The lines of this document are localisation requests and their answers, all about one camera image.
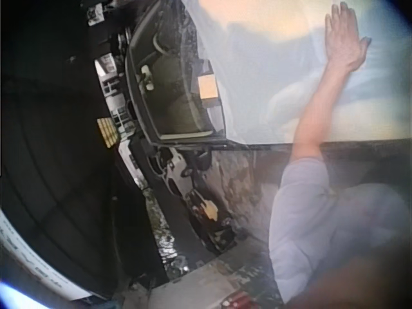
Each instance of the shirt sleeve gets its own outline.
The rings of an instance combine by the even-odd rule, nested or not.
[[[302,292],[329,249],[332,207],[323,161],[303,158],[286,167],[269,234],[275,280],[285,303]]]

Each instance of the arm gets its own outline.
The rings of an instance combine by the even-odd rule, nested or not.
[[[306,106],[297,126],[291,161],[322,158],[320,144],[328,135],[333,106],[351,72],[365,61],[370,39],[359,40],[355,11],[346,3],[332,6],[325,18],[325,44],[328,63],[319,86]]]

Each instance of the hand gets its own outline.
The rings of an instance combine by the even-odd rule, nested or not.
[[[329,64],[350,73],[357,70],[365,61],[366,51],[371,42],[364,37],[359,40],[355,11],[341,2],[341,11],[332,5],[332,17],[326,15],[326,54]]]

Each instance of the person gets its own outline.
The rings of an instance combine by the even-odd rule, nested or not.
[[[403,199],[384,184],[365,183],[338,196],[329,188],[320,145],[371,39],[359,39],[346,3],[333,5],[325,24],[328,61],[295,131],[272,209],[275,280],[287,308],[405,308],[409,243],[402,237],[409,234],[409,212]]]

